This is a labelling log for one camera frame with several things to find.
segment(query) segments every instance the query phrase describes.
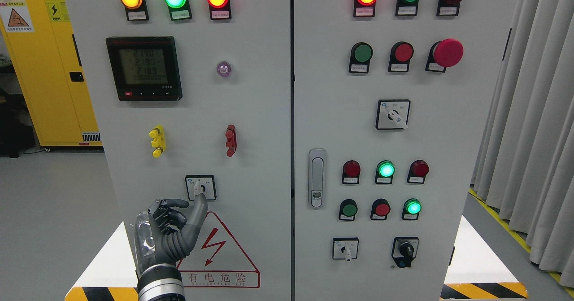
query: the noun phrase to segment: black and yellow striped tape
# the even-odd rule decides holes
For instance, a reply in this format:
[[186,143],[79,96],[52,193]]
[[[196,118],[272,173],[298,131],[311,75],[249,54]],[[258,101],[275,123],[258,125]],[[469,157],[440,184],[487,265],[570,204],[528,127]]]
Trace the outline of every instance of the black and yellow striped tape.
[[527,299],[522,283],[449,283],[443,285],[441,300]]
[[[527,299],[522,283],[461,283],[445,284],[441,300],[468,299]],[[137,301],[135,288],[74,287],[65,301]]]

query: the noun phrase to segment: white curtain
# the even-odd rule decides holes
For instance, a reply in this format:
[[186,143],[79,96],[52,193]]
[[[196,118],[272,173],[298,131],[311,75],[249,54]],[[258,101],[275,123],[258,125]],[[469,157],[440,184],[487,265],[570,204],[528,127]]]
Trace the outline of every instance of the white curtain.
[[518,0],[472,182],[574,287],[574,0]]

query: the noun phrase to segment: yellow safety cabinet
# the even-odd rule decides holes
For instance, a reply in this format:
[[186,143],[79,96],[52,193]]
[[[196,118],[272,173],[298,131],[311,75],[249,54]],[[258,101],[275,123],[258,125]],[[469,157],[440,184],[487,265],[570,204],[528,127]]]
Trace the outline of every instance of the yellow safety cabinet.
[[65,0],[0,0],[2,35],[42,146],[101,146]]

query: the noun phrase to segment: yellow floor line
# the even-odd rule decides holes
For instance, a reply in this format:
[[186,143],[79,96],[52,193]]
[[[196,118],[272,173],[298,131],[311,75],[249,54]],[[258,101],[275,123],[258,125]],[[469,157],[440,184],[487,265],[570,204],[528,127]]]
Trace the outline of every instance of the yellow floor line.
[[[506,223],[504,220],[502,220],[498,216],[498,213],[496,211],[494,211],[490,206],[488,206],[486,203],[484,203],[484,201],[482,199],[480,199],[480,197],[478,195],[476,195],[476,192],[472,188],[468,189],[468,193],[470,193],[476,199],[476,201],[478,201],[478,203],[480,203],[480,205],[482,205],[482,207],[488,213],[490,213],[490,215],[514,238],[514,240],[516,240],[516,242],[518,242],[520,244],[520,246],[522,246],[522,248],[524,248],[529,254],[531,253],[531,248],[526,244],[526,242],[522,239],[522,237],[520,237],[520,235],[518,235],[518,233],[516,231],[510,229],[510,227],[508,226],[508,223]],[[558,274],[556,272],[549,272],[549,271],[547,271],[547,273],[550,274],[550,276],[554,280],[556,280],[558,283],[560,283],[560,274]],[[566,292],[568,294],[570,294],[570,297],[574,297],[574,288],[569,288],[569,287],[564,287],[564,286],[562,286],[562,288],[564,288],[566,290]]]

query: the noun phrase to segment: high voltage warning sign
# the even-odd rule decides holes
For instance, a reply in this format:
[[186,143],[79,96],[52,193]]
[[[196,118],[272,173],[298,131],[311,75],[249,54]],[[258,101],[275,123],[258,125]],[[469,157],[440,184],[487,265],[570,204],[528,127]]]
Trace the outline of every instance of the high voltage warning sign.
[[46,0],[46,7],[52,22],[69,22],[70,15],[65,0]]
[[207,213],[192,257],[178,264],[186,288],[259,288],[260,272],[231,231]]
[[24,0],[0,0],[0,17],[6,32],[33,32],[30,12]]

